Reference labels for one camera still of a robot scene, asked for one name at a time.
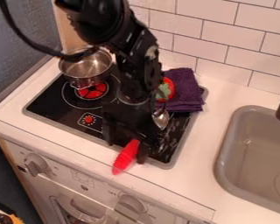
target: stove knob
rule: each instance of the stove knob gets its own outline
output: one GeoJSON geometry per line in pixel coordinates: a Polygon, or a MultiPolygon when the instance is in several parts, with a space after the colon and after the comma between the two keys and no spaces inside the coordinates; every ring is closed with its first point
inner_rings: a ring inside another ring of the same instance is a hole
{"type": "Polygon", "coordinates": [[[36,177],[40,173],[47,173],[50,170],[47,162],[34,153],[29,154],[24,159],[24,165],[33,177],[36,177]]]}
{"type": "Polygon", "coordinates": [[[145,213],[145,207],[142,202],[127,194],[120,197],[115,210],[134,221],[136,221],[141,214],[145,213]]]}

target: black stovetop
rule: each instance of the black stovetop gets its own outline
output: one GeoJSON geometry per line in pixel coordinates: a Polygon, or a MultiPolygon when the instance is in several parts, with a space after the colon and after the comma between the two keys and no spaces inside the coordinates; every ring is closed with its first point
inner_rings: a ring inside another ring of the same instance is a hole
{"type": "MultiPolygon", "coordinates": [[[[77,91],[61,75],[26,110],[102,139],[102,107],[105,103],[117,101],[117,76],[116,66],[113,66],[111,75],[104,83],[77,91]]],[[[161,147],[150,157],[165,164],[170,163],[191,117],[190,113],[171,114],[168,128],[159,132],[161,147]]]]}

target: yellow object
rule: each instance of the yellow object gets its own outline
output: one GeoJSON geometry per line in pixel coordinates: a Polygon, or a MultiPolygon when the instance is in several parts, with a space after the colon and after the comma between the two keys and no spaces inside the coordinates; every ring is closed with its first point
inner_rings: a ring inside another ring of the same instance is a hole
{"type": "Polygon", "coordinates": [[[17,216],[15,216],[14,214],[9,215],[9,217],[11,218],[13,224],[24,224],[23,221],[19,219],[17,216]]]}

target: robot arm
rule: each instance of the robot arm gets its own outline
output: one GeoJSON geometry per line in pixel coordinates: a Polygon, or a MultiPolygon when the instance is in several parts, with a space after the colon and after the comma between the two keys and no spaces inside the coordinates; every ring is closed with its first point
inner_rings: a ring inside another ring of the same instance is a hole
{"type": "Polygon", "coordinates": [[[159,128],[151,115],[162,80],[157,39],[138,21],[127,0],[56,0],[79,36],[116,55],[121,73],[119,102],[103,107],[103,135],[109,144],[140,143],[138,163],[158,150],[159,128]]]}
{"type": "Polygon", "coordinates": [[[116,55],[121,71],[119,97],[138,104],[151,97],[161,80],[156,38],[134,16],[126,0],[56,0],[78,35],[116,55]]]}

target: gray wall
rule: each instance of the gray wall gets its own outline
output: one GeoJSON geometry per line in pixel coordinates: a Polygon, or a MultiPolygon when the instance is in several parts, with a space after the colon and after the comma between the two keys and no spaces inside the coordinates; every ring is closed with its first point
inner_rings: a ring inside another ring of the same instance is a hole
{"type": "MultiPolygon", "coordinates": [[[[25,35],[52,48],[61,48],[50,0],[8,1],[17,25],[25,35]]],[[[45,55],[23,43],[6,24],[0,11],[0,101],[28,78],[45,55]]]]}

